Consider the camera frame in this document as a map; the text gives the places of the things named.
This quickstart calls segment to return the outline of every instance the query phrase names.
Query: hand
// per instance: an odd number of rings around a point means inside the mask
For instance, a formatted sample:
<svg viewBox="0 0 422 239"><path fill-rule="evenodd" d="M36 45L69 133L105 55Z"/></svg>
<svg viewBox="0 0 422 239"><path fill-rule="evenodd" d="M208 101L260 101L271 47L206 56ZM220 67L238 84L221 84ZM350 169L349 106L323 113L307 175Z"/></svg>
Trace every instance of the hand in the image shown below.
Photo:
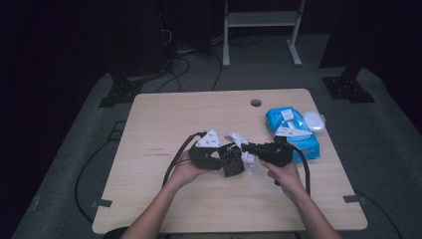
<svg viewBox="0 0 422 239"><path fill-rule="evenodd" d="M210 170L199 169L190 161L189 152L183 151L177 159L177 164L173 169L167 183L180 188L196 179L197 176L209 172Z"/></svg>
<svg viewBox="0 0 422 239"><path fill-rule="evenodd" d="M264 160L260 160L261 164L269 169L268 175L275 180L279 181L286 196L291 200L295 200L295 196L298 193L305 192L305 188L302 185L301 178L299 176L298 168L292 161L284 167L275 166Z"/></svg>

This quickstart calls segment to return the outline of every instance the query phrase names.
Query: person's right hand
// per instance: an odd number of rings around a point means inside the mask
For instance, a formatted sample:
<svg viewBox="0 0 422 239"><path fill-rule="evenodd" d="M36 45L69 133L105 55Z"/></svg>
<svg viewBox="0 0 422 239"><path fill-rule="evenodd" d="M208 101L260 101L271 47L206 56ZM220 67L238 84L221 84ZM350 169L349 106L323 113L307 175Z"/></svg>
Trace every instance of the person's right hand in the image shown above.
<svg viewBox="0 0 422 239"><path fill-rule="evenodd" d="M299 176L298 168L292 161L284 167L275 166L264 160L260 160L261 164L268 168L268 175L275 180L279 181L286 196L291 200L295 200L297 195L306 192L302 185L301 178Z"/></svg>

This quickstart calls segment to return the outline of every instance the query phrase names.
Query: black cable on floor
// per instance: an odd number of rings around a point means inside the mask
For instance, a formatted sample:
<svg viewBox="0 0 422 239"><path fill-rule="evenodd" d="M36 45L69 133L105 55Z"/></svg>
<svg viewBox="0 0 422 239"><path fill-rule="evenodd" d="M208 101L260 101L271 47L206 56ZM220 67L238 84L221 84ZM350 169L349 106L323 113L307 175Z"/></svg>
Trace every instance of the black cable on floor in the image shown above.
<svg viewBox="0 0 422 239"><path fill-rule="evenodd" d="M223 63L221 62L221 59L217 56L217 54L215 54L215 53L211 53L211 54L214 55L217 58L217 60L220 64L220 71L218 73L217 79L214 82L214 86L212 87L212 92L214 92L215 87L217 86L218 80L220 80L221 72L223 71Z"/></svg>
<svg viewBox="0 0 422 239"><path fill-rule="evenodd" d="M81 180L81 176L83 174L83 172L85 171L85 168L90 164L90 162L93 160L93 158L97 155L97 153L99 153L103 148L105 148L110 142L112 141L118 141L117 139L120 138L122 135L122 133L119 133L118 135L114 136L113 138L109 138L108 141L106 143L104 143L101 147L99 147L91 156L90 158L88 158L87 162L85 163L84 167L81 169L79 175L78 175L78 179L75 185L75 202L77 203L78 206L78 210L84 215L85 218L87 218L88 221L90 221L91 223L94 223L94 219L92 219L81 207L81 204L79 202L79 198L78 198L78 186L79 186L79 182Z"/></svg>
<svg viewBox="0 0 422 239"><path fill-rule="evenodd" d="M165 83L163 83L159 88L158 88L158 90L156 91L156 93L159 93L159 91L161 91L161 89L165 86L165 85L167 85L167 84L169 84L170 82L172 82L172 81L174 81L174 80L177 80L178 82L179 82L179 77L181 77L181 76L183 76L185 73L187 73L187 71L189 71L189 69L190 69L190 63L189 63L189 61L187 61L186 59L183 59L183 58L175 58L175 59L178 59L178 60L182 60L182 61L184 61L185 63L187 63L187 68L186 68L186 70L184 70L181 74L179 74L179 75L175 75L172 79L170 79L170 80L168 80L168 81L166 81Z"/></svg>
<svg viewBox="0 0 422 239"><path fill-rule="evenodd" d="M374 200L372 200L370 197L368 197L366 194L364 194L363 192L356 190L353 188L353 190L355 192L357 192L358 194L360 194L361 196L363 196L366 200L368 200L370 203L372 203L376 208L378 208L378 210L387 218L387 220L391 223L391 225L393 226L395 232L397 233L398 238L402 239L403 236L401 235L400 230L398 229L397 225L394 223L393 219L391 219L391 217L387 214L387 212L378 205L378 203L376 203Z"/></svg>

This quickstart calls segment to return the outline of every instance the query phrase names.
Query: electrical cord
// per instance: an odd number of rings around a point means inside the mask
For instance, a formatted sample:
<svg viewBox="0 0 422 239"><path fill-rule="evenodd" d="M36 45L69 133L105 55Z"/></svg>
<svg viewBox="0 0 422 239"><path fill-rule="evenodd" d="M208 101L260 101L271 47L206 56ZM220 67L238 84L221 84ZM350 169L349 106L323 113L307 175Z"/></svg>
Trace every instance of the electrical cord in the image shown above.
<svg viewBox="0 0 422 239"><path fill-rule="evenodd" d="M221 59L217 56L217 54L215 54L215 53L211 53L211 54L214 55L217 58L217 60L220 64L220 71L218 72L217 79L215 80L214 86L212 87L212 92L214 92L215 87L217 86L218 80L220 80L221 72L223 71L223 63L221 62Z"/></svg>
<svg viewBox="0 0 422 239"><path fill-rule="evenodd" d="M180 81L179 81L179 77L181 77L181 76L183 76L187 71L189 71L189 69L190 69L190 63L189 63L189 61L187 61L186 59L183 59L183 58L175 58L175 59L178 59L178 60L182 60L182 61L184 61L185 63L187 63L187 68L186 68L186 70L184 70L180 75L174 75L174 77L173 78L171 78L170 80L168 80L168 81L166 81L165 83L163 83L159 88L158 88L158 90L156 91L156 93L159 93L159 91L161 91L161 89L165 86L165 85L167 85L167 84L169 84L170 82L172 82L172 81L174 81L174 80L176 80L178 83L179 83L179 90L181 90L181 84L180 84Z"/></svg>
<svg viewBox="0 0 422 239"><path fill-rule="evenodd" d="M74 196L75 196L75 202L77 204L78 210L83 214L83 216L91 223L94 223L94 219L92 219L83 209L82 206L79 202L79 197L78 197L78 187L79 187L79 183L81 180L81 176L83 174L83 172L85 171L85 169L87 168L87 166L90 164L90 162L94 159L94 157L97 155L97 153L99 153L103 148L105 148L110 142L112 141L118 141L117 139L120 138L122 136L122 133L119 133L118 135L112 137L112 138L108 138L108 141L106 143L104 143L101 147L99 147L87 160L87 162L85 163L85 165L83 166L83 168L81 169L79 175L78 175L78 179L75 185L75 192L74 192Z"/></svg>
<svg viewBox="0 0 422 239"><path fill-rule="evenodd" d="M379 206L378 203L376 203L373 199L371 199L370 197L368 197L365 193L356 190L353 188L353 190L355 192L357 192L358 194L360 194L361 196L363 196L366 200L368 200L370 203L372 203L376 208L378 208L378 210L385 216L385 218L387 218L387 220L390 222L390 224L393 226L395 232L397 233L398 238L402 239L403 236L401 235L400 230L398 229L397 225L394 223L393 219L388 215L388 213L381 207Z"/></svg>
<svg viewBox="0 0 422 239"><path fill-rule="evenodd" d="M180 146L179 150L177 151L176 155L174 155L173 160L171 160L170 165L168 165L167 171L165 172L165 175L164 175L164 179L162 180L162 187L165 185L165 183L167 183L168 177L170 176L170 172L173 170L173 167L178 163L177 159L179 159L180 155L182 154L182 152L186 148L186 146L189 144L189 142L192 141L192 139L195 136L203 137L206 134L207 134L206 131L196 132L196 133L190 135L188 138L186 138L186 140L183 142L183 144Z"/></svg>
<svg viewBox="0 0 422 239"><path fill-rule="evenodd" d="M305 170L305 185L307 188L307 193L309 196L311 196L311 172L310 167L308 166L307 159L304 156L304 153L299 150L297 147L292 145L293 149L299 154L301 157L302 163L304 164L304 170Z"/></svg>

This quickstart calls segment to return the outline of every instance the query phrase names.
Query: gray carpet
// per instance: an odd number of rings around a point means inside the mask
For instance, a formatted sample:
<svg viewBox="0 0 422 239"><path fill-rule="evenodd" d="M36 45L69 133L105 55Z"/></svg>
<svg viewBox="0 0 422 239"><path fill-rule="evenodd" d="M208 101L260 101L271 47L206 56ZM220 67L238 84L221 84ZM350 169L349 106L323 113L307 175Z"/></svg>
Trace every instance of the gray carpet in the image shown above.
<svg viewBox="0 0 422 239"><path fill-rule="evenodd" d="M223 69L215 91L308 89L326 118L326 128L352 187L368 196L362 200L367 228L341 232L341 235L398 238L383 210L403 238L420 238L421 134L389 97L382 82L367 70L363 69L357 79L375 103L351 104L347 100L331 99L321 77L338 76L342 69L318 68L326 35L299 36L297 47L304 62L300 68L293 64L286 38L265 37L255 45L231 47L231 67ZM221 47L215 47L213 52L221 58ZM203 53L183 58L190 62L189 71L179 78L183 92L211 91L220 70L217 58ZM185 62L176 61L174 73L181 73L186 67ZM155 93L171 78L168 74L148 82L141 92ZM86 162L107 142L115 122L126 120L129 114L131 104L99 108L111 85L110 76L104 75L93 88L13 238L102 238L79 212L74 190ZM175 81L162 89L162 92L177 91ZM79 200L91 218L95 217L95 204L102 197L117 147L118 141L108 143L81 176ZM308 238L306 232L301 235Z"/></svg>

